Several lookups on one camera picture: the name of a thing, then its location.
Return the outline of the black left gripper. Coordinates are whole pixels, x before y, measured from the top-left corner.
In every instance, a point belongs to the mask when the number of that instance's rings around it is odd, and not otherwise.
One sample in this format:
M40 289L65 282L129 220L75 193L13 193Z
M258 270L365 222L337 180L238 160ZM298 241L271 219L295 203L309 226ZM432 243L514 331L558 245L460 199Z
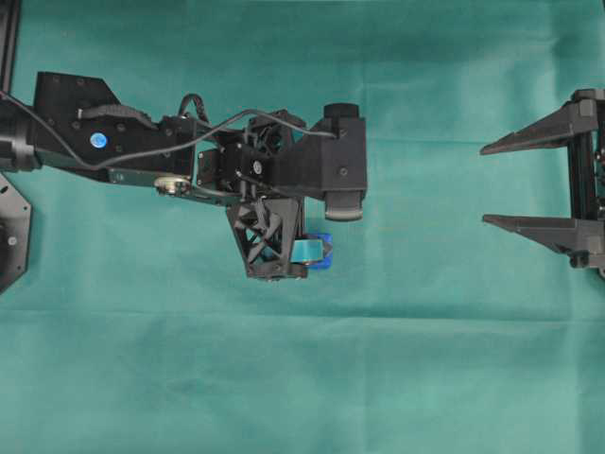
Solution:
M226 207L249 278L303 279L306 265L322 259L322 243L304 238L303 199L276 189L269 177L279 154L294 144L293 130L281 122L305 123L286 110L272 115L215 133L215 147L199 154L196 180L202 195L215 191L215 203Z

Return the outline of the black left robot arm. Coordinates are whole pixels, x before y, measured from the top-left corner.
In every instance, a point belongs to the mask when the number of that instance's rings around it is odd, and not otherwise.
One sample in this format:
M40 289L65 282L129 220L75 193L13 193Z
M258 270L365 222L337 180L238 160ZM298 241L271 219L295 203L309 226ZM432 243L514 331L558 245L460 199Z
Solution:
M196 94L153 120L84 76L41 73L32 105L1 96L3 169L48 166L221 207L246 274L268 281L331 266L333 239L305 230L304 203L328 195L312 147L338 141L329 120L310 128L285 111L249 109L214 124Z

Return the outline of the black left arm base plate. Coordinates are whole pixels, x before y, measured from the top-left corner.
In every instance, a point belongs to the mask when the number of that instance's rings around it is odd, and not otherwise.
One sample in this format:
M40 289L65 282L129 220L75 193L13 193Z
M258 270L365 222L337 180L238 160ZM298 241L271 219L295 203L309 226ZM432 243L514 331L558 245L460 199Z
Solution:
M1 175L1 292L27 270L31 204Z

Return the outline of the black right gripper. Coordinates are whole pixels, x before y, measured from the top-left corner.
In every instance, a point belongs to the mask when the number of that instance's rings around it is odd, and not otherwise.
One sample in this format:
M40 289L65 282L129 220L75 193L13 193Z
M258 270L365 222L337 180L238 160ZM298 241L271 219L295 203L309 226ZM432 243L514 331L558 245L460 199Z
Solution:
M556 112L480 151L566 146L571 218L486 214L482 221L568 255L574 268L604 276L604 91L577 90Z

